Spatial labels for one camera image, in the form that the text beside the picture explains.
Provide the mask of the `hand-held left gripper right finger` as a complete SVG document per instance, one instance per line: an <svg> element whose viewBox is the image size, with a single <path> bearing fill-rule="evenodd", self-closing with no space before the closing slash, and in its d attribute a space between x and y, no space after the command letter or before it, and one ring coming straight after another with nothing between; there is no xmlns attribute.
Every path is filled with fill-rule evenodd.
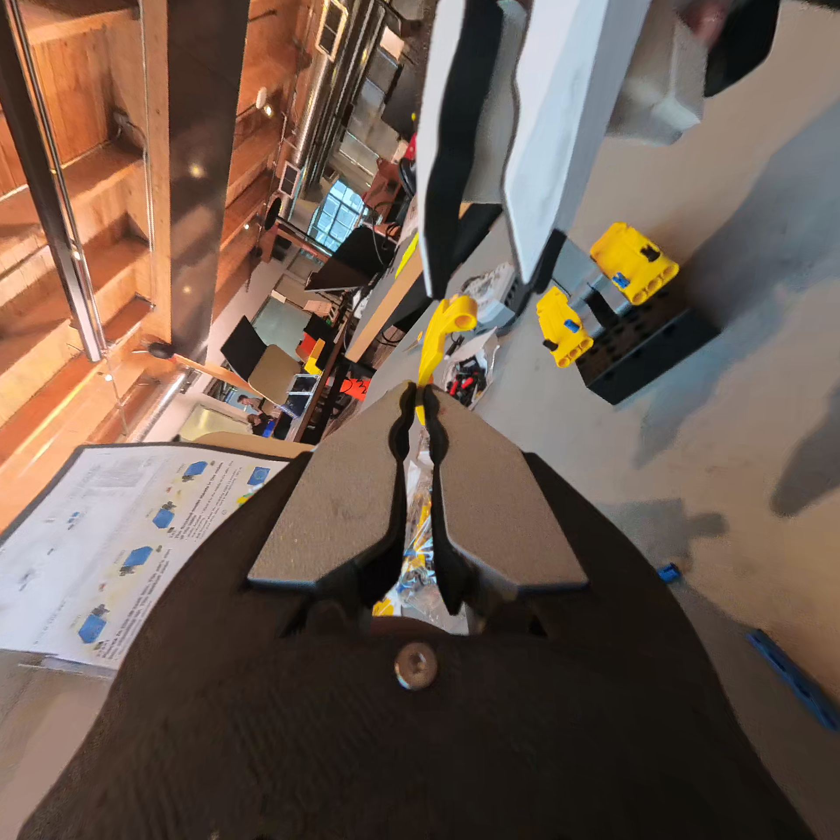
<svg viewBox="0 0 840 840"><path fill-rule="evenodd" d="M448 611L467 604L491 613L503 603L587 588L520 448L433 385L423 388L423 409L434 565Z"/></svg>

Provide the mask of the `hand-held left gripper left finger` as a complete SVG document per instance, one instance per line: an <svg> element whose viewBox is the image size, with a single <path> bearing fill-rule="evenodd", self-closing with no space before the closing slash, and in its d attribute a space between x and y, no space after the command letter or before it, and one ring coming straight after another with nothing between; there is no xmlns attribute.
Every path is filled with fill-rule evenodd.
<svg viewBox="0 0 840 840"><path fill-rule="evenodd" d="M406 530L404 461L417 385L392 388L305 458L248 572L258 587L372 606L396 582Z"/></svg>

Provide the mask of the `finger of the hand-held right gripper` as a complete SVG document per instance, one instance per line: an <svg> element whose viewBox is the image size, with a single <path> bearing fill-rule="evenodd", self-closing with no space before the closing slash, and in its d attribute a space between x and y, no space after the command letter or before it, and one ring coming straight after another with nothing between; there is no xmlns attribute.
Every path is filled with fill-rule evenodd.
<svg viewBox="0 0 840 840"><path fill-rule="evenodd" d="M535 1L512 75L502 170L509 238L524 284L577 214L649 1Z"/></svg>
<svg viewBox="0 0 840 840"><path fill-rule="evenodd" d="M436 5L416 140L418 242L427 294L433 299L445 297L456 266L459 210L502 22L497 2Z"/></svg>

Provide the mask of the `yellow black brick assembly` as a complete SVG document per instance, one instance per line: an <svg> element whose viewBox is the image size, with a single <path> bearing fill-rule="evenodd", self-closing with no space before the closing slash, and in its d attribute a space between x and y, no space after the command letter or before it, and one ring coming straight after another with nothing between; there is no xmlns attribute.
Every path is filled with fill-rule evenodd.
<svg viewBox="0 0 840 840"><path fill-rule="evenodd" d="M584 251L565 239L546 254L551 275L537 300L542 344L560 369L619 406L720 333L677 281L679 265L625 223Z"/></svg>

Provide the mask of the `yellow curved arc beam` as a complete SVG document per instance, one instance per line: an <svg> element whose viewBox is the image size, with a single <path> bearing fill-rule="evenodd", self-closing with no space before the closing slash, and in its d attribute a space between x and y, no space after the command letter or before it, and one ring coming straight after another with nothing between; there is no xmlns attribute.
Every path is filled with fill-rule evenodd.
<svg viewBox="0 0 840 840"><path fill-rule="evenodd" d="M478 302L470 296L446 298L438 303L423 336L421 360L416 378L415 414L425 425L422 389L433 383L434 370L445 356L447 336L466 333L477 325Z"/></svg>

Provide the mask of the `wooden-edged background desk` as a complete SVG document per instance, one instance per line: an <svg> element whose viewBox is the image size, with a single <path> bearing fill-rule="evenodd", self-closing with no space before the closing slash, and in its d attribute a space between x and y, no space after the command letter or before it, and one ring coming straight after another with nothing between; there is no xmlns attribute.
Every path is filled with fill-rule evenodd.
<svg viewBox="0 0 840 840"><path fill-rule="evenodd" d="M348 361L360 362L380 332L397 320L397 315L414 311L421 304L428 305L431 298L427 294L424 270L419 233L415 232L399 244L392 264L367 297L344 354Z"/></svg>

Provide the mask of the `grey desk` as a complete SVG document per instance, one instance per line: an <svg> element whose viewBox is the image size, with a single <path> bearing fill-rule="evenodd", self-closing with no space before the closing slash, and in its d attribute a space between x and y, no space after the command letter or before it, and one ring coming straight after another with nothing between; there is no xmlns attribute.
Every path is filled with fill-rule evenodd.
<svg viewBox="0 0 840 840"><path fill-rule="evenodd" d="M655 565L741 724L819 838L838 838L838 733L746 638L838 698L838 12L783 2L773 47L677 143L604 140L571 238L628 223L681 265L720 334L618 407L560 371L530 308L476 413Z"/></svg>

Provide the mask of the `person's right hand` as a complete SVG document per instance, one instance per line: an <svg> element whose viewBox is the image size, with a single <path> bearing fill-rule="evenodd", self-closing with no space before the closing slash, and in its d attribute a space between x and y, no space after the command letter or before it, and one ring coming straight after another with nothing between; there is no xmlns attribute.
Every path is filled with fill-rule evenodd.
<svg viewBox="0 0 840 840"><path fill-rule="evenodd" d="M679 9L679 17L693 36L707 50L719 40L732 1L688 1Z"/></svg>

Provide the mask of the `clear bag black red parts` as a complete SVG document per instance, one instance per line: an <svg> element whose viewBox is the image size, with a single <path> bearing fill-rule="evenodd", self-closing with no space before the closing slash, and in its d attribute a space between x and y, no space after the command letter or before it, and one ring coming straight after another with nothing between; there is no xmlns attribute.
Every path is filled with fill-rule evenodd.
<svg viewBox="0 0 840 840"><path fill-rule="evenodd" d="M497 329L459 343L452 353L444 357L442 389L472 411L494 381L498 350Z"/></svg>

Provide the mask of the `black laptop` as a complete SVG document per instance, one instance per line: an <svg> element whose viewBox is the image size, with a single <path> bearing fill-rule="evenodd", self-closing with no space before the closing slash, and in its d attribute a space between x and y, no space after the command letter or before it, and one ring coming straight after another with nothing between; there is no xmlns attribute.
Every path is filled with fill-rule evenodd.
<svg viewBox="0 0 840 840"><path fill-rule="evenodd" d="M368 285L392 263L396 242L371 227L356 227L308 279L309 292L347 291Z"/></svg>

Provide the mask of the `grey battery box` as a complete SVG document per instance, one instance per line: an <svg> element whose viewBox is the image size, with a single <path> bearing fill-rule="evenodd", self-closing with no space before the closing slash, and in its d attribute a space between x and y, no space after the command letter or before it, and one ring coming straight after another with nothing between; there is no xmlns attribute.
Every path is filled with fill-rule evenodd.
<svg viewBox="0 0 840 840"><path fill-rule="evenodd" d="M475 336L499 329L510 329L530 300L532 289L523 283L518 269L509 261L484 273L470 277L458 289L458 294L476 301Z"/></svg>

